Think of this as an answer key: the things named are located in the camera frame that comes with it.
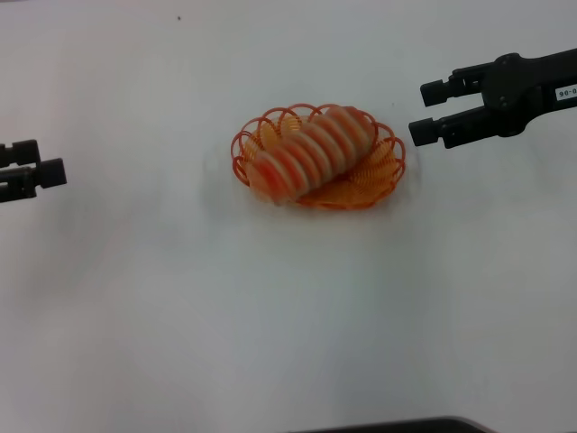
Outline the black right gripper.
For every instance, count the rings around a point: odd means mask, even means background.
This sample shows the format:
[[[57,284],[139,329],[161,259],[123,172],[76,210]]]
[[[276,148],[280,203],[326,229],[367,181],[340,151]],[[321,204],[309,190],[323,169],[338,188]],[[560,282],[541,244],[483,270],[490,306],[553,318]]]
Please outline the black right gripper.
[[[420,92],[425,106],[481,92],[484,107],[409,123],[415,146],[442,140],[452,149],[486,138],[489,113],[492,134],[515,136],[541,115],[577,108],[577,49],[533,59],[506,54],[486,74],[484,66],[455,69],[446,82],[426,83]]]

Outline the orange woven plastic basket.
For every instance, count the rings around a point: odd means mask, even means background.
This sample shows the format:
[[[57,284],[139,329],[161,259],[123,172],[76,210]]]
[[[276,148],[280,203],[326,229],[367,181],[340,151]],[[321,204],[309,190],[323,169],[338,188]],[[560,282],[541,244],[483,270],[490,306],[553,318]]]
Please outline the orange woven plastic basket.
[[[246,163],[253,160],[257,152],[270,148],[283,133],[298,129],[312,114],[330,105],[336,104],[275,107],[247,122],[231,142],[232,168],[236,178],[249,188],[245,175]],[[407,167],[405,145],[391,128],[365,113],[378,127],[377,142],[369,155],[328,186],[297,203],[285,205],[360,210],[375,206],[395,190]]]

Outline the sliced orange toy bread loaf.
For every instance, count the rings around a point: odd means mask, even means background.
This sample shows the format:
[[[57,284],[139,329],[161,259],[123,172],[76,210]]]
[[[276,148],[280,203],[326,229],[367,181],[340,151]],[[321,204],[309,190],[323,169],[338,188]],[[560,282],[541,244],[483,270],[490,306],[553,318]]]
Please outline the sliced orange toy bread loaf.
[[[354,106],[330,105],[285,132],[246,163],[248,186],[275,205],[297,203],[352,170],[377,142],[374,120]]]

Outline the dark rounded robot base edge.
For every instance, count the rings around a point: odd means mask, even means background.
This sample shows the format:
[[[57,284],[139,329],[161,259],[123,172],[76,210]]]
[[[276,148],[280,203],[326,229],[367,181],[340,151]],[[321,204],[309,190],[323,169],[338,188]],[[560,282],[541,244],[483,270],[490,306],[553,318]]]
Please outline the dark rounded robot base edge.
[[[447,416],[427,419],[404,419],[382,423],[325,428],[297,433],[498,433],[479,422]]]

